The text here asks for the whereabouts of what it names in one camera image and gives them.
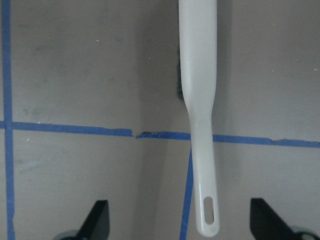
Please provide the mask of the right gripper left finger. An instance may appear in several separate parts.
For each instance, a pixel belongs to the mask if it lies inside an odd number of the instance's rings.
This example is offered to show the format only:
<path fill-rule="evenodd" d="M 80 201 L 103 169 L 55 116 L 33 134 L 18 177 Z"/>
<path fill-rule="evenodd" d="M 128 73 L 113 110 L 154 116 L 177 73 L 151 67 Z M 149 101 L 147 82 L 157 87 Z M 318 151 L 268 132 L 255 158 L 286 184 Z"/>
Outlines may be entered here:
<path fill-rule="evenodd" d="M 76 240 L 107 240 L 110 235 L 108 200 L 97 200 L 75 236 Z"/>

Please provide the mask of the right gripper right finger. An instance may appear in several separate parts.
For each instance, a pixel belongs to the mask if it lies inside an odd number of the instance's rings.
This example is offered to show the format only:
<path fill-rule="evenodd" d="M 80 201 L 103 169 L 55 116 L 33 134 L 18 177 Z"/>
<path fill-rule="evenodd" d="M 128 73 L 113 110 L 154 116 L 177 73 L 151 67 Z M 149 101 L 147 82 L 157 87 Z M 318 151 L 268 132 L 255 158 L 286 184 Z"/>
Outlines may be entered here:
<path fill-rule="evenodd" d="M 255 240 L 301 240 L 263 198 L 250 200 L 250 232 Z"/>

